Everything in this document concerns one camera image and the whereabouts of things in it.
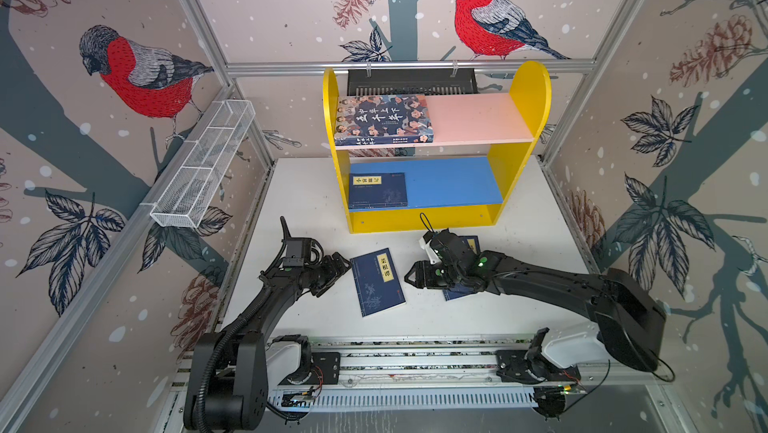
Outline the black slotted vent panel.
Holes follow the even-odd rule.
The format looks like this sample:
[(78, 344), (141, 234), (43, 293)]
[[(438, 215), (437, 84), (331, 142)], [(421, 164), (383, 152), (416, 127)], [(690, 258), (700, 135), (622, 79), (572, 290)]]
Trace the black slotted vent panel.
[(349, 96), (477, 93), (476, 76), (471, 68), (351, 70), (347, 76)]

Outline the aluminium mounting rail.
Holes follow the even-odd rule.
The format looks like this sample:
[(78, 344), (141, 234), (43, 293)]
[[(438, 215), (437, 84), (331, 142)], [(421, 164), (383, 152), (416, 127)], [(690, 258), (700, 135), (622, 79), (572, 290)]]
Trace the aluminium mounting rail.
[(314, 337), (311, 352), (340, 355), (329, 385), (341, 388), (427, 386), (496, 386), (502, 350), (528, 349), (528, 335), (470, 335), (448, 337), (380, 337), (373, 339)]

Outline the illustrated colourful cover book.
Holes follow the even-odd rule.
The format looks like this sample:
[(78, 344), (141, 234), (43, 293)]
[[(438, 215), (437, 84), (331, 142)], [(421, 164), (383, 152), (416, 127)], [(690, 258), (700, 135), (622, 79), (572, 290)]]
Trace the illustrated colourful cover book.
[(342, 97), (334, 119), (336, 146), (431, 143), (434, 139), (425, 95)]

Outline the black round connector underneath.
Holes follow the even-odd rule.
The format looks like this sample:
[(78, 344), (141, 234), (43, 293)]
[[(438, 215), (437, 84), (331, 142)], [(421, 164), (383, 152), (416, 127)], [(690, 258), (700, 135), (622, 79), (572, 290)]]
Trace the black round connector underneath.
[(561, 388), (537, 387), (533, 400), (533, 410), (546, 420), (559, 419), (566, 410), (567, 399)]

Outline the navy blue book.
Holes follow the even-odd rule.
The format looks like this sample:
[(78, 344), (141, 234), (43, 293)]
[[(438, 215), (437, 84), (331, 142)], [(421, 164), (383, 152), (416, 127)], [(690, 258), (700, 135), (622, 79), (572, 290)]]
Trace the navy blue book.
[(451, 289), (443, 291), (443, 296), (446, 301), (463, 298), (472, 294), (474, 294), (474, 291), (471, 288), (467, 288), (461, 285), (456, 285)]
[(406, 302), (400, 278), (388, 248), (352, 258), (351, 265), (363, 317)]
[(474, 254), (479, 254), (481, 251), (480, 243), (479, 243), (479, 237), (476, 235), (465, 235), (462, 236), (462, 240), (467, 244), (467, 246), (473, 251)]
[(351, 173), (348, 205), (351, 210), (407, 207), (405, 174)]

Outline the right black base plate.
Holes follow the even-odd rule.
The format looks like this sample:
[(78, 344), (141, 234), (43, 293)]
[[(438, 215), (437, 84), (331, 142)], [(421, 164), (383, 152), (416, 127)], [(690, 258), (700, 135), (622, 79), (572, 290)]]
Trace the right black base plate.
[(581, 381), (576, 366), (561, 368), (550, 362), (542, 354), (512, 349), (495, 352), (497, 361), (496, 375), (503, 382), (537, 385), (547, 382), (576, 383)]

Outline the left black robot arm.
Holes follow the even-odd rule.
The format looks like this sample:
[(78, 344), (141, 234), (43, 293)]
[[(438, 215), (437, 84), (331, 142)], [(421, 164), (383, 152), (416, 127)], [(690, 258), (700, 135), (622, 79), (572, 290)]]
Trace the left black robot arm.
[(198, 432), (254, 430), (271, 411), (286, 422), (303, 416), (283, 412), (268, 399), (279, 379), (268, 366), (267, 341), (283, 314), (301, 296), (322, 296), (352, 268), (340, 253), (326, 254), (312, 238), (286, 238), (260, 273), (262, 289), (219, 332), (195, 345), (184, 406), (184, 427)]

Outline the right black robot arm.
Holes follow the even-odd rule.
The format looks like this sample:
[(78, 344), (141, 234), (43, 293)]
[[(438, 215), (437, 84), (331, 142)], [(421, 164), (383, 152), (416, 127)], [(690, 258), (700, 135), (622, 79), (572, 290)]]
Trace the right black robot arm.
[(554, 331), (540, 328), (520, 359), (499, 361), (505, 381), (538, 384), (573, 379), (581, 363), (615, 360), (636, 371), (659, 367), (666, 313), (628, 273), (572, 273), (523, 262), (507, 254), (474, 252), (448, 229), (427, 231), (427, 252), (405, 276), (418, 289), (526, 297), (583, 317), (581, 324)]

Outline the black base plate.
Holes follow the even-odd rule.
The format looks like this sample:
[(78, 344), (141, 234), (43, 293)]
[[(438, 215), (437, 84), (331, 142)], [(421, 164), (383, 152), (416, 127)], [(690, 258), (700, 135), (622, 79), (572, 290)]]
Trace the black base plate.
[(547, 382), (576, 383), (581, 381), (576, 366), (561, 368), (550, 362), (542, 354), (512, 349), (495, 352), (497, 361), (496, 375), (503, 382), (537, 385)]
[(341, 354), (338, 352), (314, 352), (310, 375), (302, 385), (319, 386), (337, 385), (339, 383)]

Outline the yellow shelf with coloured boards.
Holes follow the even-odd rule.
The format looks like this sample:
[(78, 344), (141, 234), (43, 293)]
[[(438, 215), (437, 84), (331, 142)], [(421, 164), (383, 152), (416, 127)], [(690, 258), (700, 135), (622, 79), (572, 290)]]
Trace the yellow shelf with coloured boards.
[(323, 107), (350, 232), (493, 226), (547, 124), (548, 70), (527, 61), (506, 93), (343, 97)]

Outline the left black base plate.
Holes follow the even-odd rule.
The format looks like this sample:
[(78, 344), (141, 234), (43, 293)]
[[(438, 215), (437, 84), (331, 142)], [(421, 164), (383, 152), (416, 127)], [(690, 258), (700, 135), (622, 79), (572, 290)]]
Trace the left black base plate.
[(310, 375), (302, 385), (319, 386), (337, 385), (339, 383), (341, 354), (338, 352), (314, 352)]

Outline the small green circuit board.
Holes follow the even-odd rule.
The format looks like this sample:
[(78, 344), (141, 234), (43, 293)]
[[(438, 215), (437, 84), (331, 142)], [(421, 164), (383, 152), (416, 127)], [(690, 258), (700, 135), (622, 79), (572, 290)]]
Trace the small green circuit board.
[(315, 401), (315, 395), (311, 391), (288, 392), (282, 395), (280, 406), (283, 409), (308, 409)]

